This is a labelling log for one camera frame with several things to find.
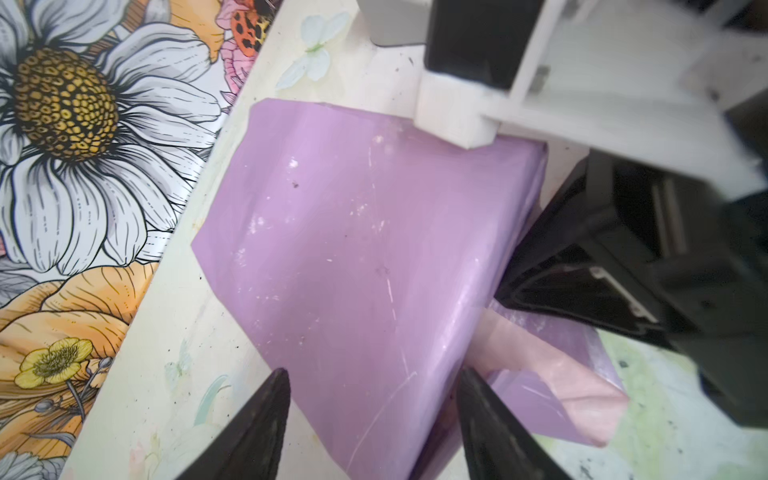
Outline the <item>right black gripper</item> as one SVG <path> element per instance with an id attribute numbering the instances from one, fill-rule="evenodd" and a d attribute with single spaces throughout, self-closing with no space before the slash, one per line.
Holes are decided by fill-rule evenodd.
<path id="1" fill-rule="evenodd" d="M 515 248 L 495 293 L 688 357 L 735 423 L 767 424 L 767 195 L 607 153 L 579 161 Z"/>

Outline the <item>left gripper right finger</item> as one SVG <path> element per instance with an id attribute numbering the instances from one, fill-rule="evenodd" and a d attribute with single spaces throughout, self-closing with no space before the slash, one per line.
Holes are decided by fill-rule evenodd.
<path id="1" fill-rule="evenodd" d="M 471 368 L 459 375 L 456 404 L 470 479 L 570 479 Z"/>

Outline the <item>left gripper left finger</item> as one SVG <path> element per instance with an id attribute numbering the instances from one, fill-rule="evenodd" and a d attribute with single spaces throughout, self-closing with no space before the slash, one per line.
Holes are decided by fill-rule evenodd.
<path id="1" fill-rule="evenodd" d="M 180 478 L 276 479 L 290 405 L 289 373 L 277 368 Z"/>

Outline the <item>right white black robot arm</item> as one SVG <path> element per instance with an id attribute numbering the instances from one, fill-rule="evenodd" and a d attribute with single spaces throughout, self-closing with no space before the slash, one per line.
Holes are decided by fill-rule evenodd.
<path id="1" fill-rule="evenodd" d="M 587 148 L 496 300 L 691 359 L 767 424 L 767 35 L 761 1 L 433 1 L 415 125 Z"/>

